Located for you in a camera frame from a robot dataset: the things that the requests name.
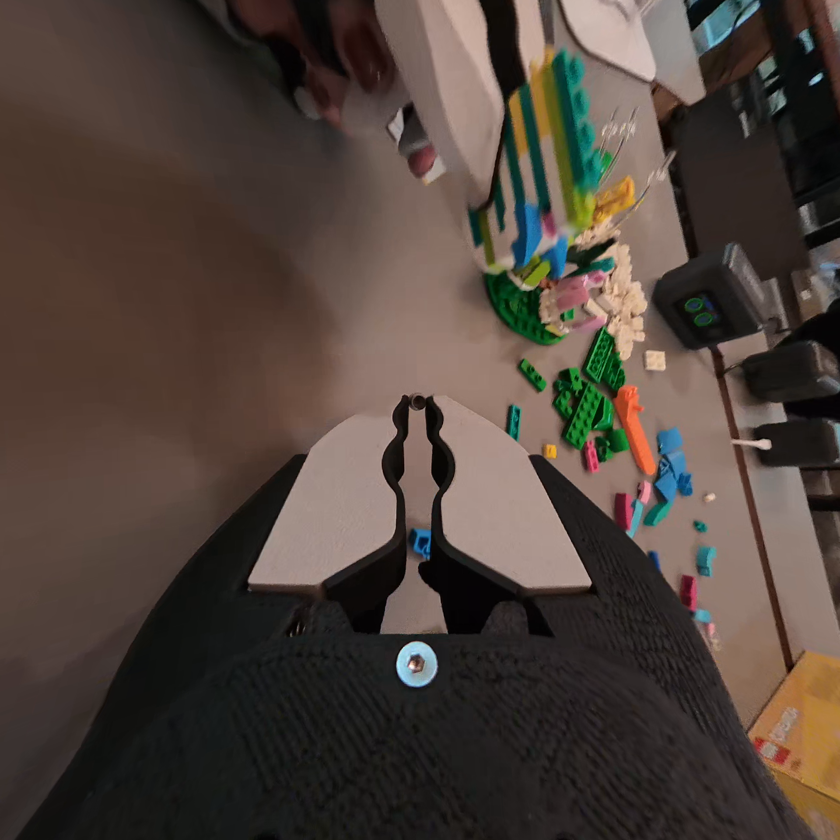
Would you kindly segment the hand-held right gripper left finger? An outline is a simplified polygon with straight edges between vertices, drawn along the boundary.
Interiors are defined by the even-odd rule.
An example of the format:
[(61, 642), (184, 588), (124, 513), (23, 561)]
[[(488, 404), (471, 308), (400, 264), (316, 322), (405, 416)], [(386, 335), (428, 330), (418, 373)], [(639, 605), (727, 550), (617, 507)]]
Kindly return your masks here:
[(309, 450), (248, 578), (253, 592), (388, 597), (406, 568), (406, 398)]

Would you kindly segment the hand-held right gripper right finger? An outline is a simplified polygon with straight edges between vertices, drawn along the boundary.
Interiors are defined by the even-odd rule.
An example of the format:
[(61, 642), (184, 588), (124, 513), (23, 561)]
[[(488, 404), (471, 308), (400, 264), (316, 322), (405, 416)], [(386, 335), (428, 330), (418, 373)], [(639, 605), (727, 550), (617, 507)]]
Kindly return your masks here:
[(580, 594), (592, 580), (527, 451), (445, 395), (426, 402), (437, 493), (430, 561), (513, 596)]

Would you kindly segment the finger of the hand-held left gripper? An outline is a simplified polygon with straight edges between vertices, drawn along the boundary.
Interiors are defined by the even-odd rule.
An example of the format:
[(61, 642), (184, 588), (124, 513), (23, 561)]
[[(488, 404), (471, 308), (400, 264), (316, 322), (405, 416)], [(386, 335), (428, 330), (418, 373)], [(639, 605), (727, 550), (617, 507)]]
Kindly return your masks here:
[(376, 1), (423, 128), (465, 197), (489, 197), (505, 105), (477, 1)]

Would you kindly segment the striped toy brick tower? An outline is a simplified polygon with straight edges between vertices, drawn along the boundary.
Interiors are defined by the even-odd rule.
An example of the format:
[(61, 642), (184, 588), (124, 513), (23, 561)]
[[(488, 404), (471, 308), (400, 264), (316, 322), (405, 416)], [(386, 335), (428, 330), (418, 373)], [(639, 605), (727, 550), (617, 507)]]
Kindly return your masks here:
[[(553, 81), (557, 53), (548, 49), (542, 64), (532, 65), (528, 81), (507, 100), (489, 202), (485, 208), (468, 210), (475, 257), (486, 273), (489, 268), (524, 266), (535, 249), (552, 247), (554, 239), (542, 231), (546, 212), (561, 236), (576, 236), (592, 221), (599, 186), (584, 192), (574, 184)], [(595, 143), (602, 153), (603, 176), (612, 156)]]

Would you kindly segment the teal toy brick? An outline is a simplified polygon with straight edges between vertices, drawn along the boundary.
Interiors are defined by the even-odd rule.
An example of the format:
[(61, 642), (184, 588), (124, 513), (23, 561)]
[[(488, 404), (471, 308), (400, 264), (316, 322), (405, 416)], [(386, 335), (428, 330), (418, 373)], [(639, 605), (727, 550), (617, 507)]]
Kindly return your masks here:
[(602, 153), (589, 120), (590, 99), (583, 84), (585, 65), (580, 55), (561, 49), (552, 60), (552, 73), (574, 184), (584, 192), (594, 192), (602, 177)]

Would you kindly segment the person's left hand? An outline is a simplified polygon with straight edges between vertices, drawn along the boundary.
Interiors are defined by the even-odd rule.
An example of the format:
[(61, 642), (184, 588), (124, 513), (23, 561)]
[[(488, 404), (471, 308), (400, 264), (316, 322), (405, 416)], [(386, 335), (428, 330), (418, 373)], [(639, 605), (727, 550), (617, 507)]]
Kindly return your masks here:
[(329, 35), (308, 59), (306, 86), (320, 117), (346, 130), (350, 96), (384, 96), (395, 83), (396, 65), (372, 2), (329, 1), (323, 8)]

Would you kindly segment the scattered loose toy bricks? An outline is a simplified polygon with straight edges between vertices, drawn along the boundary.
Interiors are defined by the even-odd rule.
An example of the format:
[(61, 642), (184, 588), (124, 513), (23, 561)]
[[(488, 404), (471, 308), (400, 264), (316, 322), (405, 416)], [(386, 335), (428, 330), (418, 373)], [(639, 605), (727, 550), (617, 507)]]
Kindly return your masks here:
[[(598, 470), (604, 460), (629, 450), (614, 402), (595, 384), (583, 381), (577, 369), (567, 369), (560, 373), (555, 388), (553, 406), (566, 422), (563, 438), (581, 452), (588, 469)], [(506, 433), (517, 442), (520, 420), (519, 408), (510, 406)], [(673, 428), (660, 433), (658, 446), (655, 475), (645, 476), (636, 495), (616, 494), (615, 520), (551, 467), (545, 455), (530, 456), (591, 577), (592, 587), (587, 592), (513, 596), (469, 570), (446, 571), (442, 563), (430, 561), (430, 530), (430, 550), (419, 571), (440, 597), (447, 631), (477, 634), (495, 607), (515, 605), (525, 606), (528, 616), (539, 615), (538, 625), (545, 625), (553, 634), (557, 634), (557, 625), (551, 624), (543, 606), (560, 609), (575, 631), (582, 630), (586, 616), (606, 622), (613, 613), (625, 616), (632, 627), (641, 627), (645, 615), (654, 610), (650, 604), (655, 598), (648, 589), (650, 575), (659, 567), (656, 561), (641, 561), (641, 551), (632, 542), (637, 526), (640, 522), (654, 526), (667, 516), (678, 495), (689, 497), (692, 493), (692, 476), (681, 450), (679, 431)]]

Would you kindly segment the orange long brick piece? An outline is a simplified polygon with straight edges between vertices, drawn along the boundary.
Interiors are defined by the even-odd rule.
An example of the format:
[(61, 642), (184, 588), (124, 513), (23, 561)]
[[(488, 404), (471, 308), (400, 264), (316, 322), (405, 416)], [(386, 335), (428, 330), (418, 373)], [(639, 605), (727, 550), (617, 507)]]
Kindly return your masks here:
[(635, 385), (623, 385), (619, 388), (614, 407), (637, 467), (645, 476), (654, 476), (657, 463), (645, 434), (640, 414), (644, 411), (638, 399)]

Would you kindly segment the green brick tree model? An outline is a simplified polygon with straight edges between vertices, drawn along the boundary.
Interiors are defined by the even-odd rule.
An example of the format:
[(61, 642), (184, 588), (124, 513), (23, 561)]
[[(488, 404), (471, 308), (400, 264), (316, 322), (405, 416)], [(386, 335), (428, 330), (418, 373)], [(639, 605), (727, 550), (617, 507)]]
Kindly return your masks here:
[(574, 331), (606, 330), (606, 314), (596, 305), (595, 296), (606, 279), (603, 269), (612, 269), (613, 259), (598, 260), (588, 266), (587, 252), (575, 246), (574, 241), (588, 228), (606, 220), (620, 229), (644, 204), (652, 188), (668, 180), (675, 156), (675, 152), (667, 153), (649, 173), (640, 192), (630, 175), (599, 189), (594, 195), (591, 223), (576, 236), (557, 234), (553, 216), (544, 213), (542, 231), (554, 239), (552, 247), (535, 249), (524, 266), (489, 268), (484, 275), (490, 305), (499, 319), (514, 333), (539, 345), (554, 345)]

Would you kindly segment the pile of white plates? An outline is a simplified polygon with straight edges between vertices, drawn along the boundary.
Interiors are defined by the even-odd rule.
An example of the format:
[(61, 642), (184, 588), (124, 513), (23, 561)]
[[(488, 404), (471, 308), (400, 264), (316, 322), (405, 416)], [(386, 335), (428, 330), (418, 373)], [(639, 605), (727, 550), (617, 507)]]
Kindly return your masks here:
[(620, 241), (621, 231), (610, 220), (585, 230), (574, 241), (587, 252), (588, 266), (598, 260), (613, 259), (612, 269), (603, 269), (606, 279), (595, 303), (605, 312), (606, 330), (612, 336), (615, 350), (626, 362), (638, 344), (646, 341), (644, 315), (648, 300), (642, 283), (634, 278), (631, 250)]

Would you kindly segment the black device box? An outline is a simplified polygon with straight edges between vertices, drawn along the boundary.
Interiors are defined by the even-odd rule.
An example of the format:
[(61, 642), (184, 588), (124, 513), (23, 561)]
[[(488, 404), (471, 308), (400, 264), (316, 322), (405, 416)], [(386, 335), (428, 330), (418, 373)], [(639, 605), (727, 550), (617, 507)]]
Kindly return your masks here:
[(835, 354), (812, 341), (779, 344), (741, 362), (749, 393), (767, 403), (794, 403), (839, 393)]
[(760, 333), (768, 318), (761, 280), (737, 243), (666, 272), (654, 285), (652, 301), (688, 350)]

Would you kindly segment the black power station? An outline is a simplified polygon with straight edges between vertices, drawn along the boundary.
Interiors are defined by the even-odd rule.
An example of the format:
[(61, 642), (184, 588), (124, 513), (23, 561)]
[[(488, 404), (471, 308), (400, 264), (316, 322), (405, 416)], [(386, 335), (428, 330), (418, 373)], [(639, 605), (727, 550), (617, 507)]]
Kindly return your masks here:
[(839, 466), (839, 423), (825, 418), (794, 419), (754, 429), (757, 439), (771, 448), (759, 451), (766, 467), (833, 469)]

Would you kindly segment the black equipment case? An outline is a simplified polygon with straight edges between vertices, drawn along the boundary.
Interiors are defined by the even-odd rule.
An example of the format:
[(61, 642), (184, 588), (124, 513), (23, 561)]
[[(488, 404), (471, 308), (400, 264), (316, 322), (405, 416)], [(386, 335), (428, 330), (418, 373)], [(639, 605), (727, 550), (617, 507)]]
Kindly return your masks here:
[(739, 244), (759, 278), (810, 266), (780, 146), (768, 124), (744, 129), (722, 92), (660, 126), (689, 257)]

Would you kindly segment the yellow toy box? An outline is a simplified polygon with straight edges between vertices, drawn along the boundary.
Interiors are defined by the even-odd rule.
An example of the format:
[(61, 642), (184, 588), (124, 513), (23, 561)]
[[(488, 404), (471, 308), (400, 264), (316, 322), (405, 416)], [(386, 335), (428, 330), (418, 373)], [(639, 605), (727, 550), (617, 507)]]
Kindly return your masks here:
[(839, 659), (804, 652), (749, 740), (817, 838), (839, 838)]

